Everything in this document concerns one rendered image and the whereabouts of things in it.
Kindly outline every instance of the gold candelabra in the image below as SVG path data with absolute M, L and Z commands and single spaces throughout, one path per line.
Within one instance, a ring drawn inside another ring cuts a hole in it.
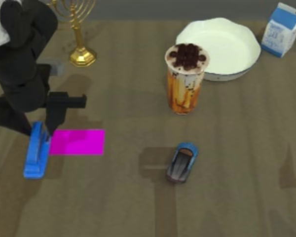
M 74 30 L 76 41 L 75 49 L 70 53 L 69 60 L 76 67 L 87 67 L 96 61 L 96 53 L 88 49 L 81 33 L 81 23 L 90 14 L 96 0 L 51 0 L 50 6 L 59 18 L 60 26 L 70 25 Z

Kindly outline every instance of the white dish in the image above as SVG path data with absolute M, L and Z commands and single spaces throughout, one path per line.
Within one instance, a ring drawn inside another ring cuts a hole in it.
M 194 21 L 177 36 L 176 44 L 193 43 L 210 56 L 206 80 L 228 81 L 244 75 L 258 60 L 261 46 L 252 31 L 225 18 Z

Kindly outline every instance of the pink rectangle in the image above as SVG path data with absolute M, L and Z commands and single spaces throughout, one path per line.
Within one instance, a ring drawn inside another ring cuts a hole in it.
M 104 154 L 105 131 L 56 130 L 51 138 L 50 155 L 94 156 Z

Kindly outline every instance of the glass of iced coffee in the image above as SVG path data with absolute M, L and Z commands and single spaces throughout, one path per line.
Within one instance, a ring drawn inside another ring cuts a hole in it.
M 194 44 L 177 44 L 165 54 L 168 65 L 168 103 L 179 115 L 191 112 L 197 103 L 209 55 Z

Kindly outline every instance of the wooden table surface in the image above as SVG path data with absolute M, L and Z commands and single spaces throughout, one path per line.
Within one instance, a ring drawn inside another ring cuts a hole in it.
M 44 179 L 25 180 L 28 137 L 0 128 L 0 237 L 296 237 L 296 42 L 240 79 L 205 81 L 195 111 L 177 116 L 163 55 L 186 24 L 86 22 L 98 61 L 85 69 L 67 61 L 73 33 L 53 37 L 42 58 L 65 72 L 52 90 L 88 95 L 61 128 L 105 129 L 105 155 L 53 156 Z M 174 186 L 164 168 L 182 141 L 200 155 Z

